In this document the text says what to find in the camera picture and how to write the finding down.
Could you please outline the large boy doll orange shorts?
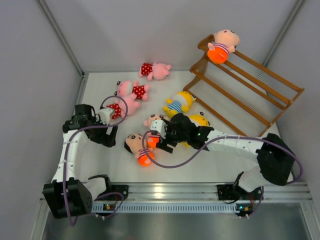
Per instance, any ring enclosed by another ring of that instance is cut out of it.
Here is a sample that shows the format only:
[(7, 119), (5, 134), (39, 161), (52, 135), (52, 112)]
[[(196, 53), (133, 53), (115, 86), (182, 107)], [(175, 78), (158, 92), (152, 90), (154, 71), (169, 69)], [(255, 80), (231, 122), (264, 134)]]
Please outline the large boy doll orange shorts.
[(228, 60), (229, 54), (236, 51), (240, 37), (230, 29), (216, 32), (214, 41), (208, 42), (207, 56), (214, 64), (223, 64)]

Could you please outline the boy doll orange shorts front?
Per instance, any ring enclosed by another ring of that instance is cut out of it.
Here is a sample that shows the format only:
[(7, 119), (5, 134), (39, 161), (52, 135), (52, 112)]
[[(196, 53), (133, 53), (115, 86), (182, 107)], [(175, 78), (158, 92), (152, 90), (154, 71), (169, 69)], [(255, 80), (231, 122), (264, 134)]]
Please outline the boy doll orange shorts front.
[(153, 160), (155, 159), (153, 149), (148, 147), (146, 140), (143, 141), (143, 136), (139, 133), (130, 134), (124, 141), (124, 148), (133, 154), (138, 163), (143, 167), (152, 164), (147, 154)]

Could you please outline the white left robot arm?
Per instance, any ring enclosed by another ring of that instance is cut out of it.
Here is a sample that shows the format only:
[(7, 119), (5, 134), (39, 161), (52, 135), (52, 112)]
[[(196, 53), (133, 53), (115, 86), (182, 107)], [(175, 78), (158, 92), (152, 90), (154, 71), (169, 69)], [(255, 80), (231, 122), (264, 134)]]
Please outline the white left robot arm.
[(43, 186), (44, 198), (56, 219), (91, 213), (93, 200), (109, 199), (113, 194), (106, 174), (80, 180), (83, 152), (88, 141), (111, 148), (116, 144), (117, 126), (109, 127), (114, 110), (95, 112), (88, 104), (75, 106), (75, 114), (62, 126), (63, 145), (60, 161), (51, 183)]

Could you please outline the yellow doll blue striped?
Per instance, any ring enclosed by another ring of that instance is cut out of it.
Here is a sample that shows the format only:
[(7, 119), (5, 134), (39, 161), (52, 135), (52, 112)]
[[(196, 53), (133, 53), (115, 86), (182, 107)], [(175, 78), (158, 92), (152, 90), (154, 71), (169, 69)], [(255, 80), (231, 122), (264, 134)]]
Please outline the yellow doll blue striped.
[(185, 118), (181, 121), (181, 125), (184, 132), (190, 132), (199, 126), (211, 126), (210, 122), (206, 119), (203, 112), (194, 115), (186, 115)]
[(166, 105), (162, 109), (169, 118), (172, 118), (176, 114), (188, 112), (196, 99), (195, 95), (180, 91), (171, 98), (167, 98)]

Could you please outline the pink pig doll front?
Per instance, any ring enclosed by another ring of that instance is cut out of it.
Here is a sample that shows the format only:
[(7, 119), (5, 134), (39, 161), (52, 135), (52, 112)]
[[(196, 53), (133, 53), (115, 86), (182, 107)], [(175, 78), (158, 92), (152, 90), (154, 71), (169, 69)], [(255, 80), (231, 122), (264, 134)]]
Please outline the pink pig doll front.
[(128, 116), (133, 115), (136, 110), (140, 107), (140, 102), (136, 101), (137, 95), (131, 93), (127, 96), (122, 97), (122, 100), (115, 100), (114, 103), (107, 105), (107, 108), (113, 109), (112, 120), (115, 120), (119, 117), (123, 118), (127, 112)]

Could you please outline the yellow doll blue striped front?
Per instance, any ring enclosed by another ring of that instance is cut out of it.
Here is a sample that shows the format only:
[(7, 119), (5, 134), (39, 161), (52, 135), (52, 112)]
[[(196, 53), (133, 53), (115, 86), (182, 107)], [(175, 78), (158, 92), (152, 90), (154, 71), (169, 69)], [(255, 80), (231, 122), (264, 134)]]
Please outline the yellow doll blue striped front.
[(181, 125), (184, 132), (190, 132), (199, 126), (211, 126), (210, 122), (206, 119), (203, 112), (194, 115), (186, 115), (185, 118), (181, 121)]

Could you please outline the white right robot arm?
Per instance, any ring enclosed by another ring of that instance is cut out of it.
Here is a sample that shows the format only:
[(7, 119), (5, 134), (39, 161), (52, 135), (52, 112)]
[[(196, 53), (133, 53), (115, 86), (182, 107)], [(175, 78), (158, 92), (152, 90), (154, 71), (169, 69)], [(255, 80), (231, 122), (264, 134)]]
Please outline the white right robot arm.
[(232, 135), (211, 126), (197, 125), (182, 113), (171, 120), (153, 120), (150, 130), (160, 135), (157, 148), (168, 153), (172, 153), (178, 143), (187, 143), (198, 151), (225, 152), (257, 161), (256, 167), (240, 173), (235, 180), (233, 192), (240, 199), (267, 184), (285, 186), (295, 162), (295, 154), (274, 133), (265, 137)]

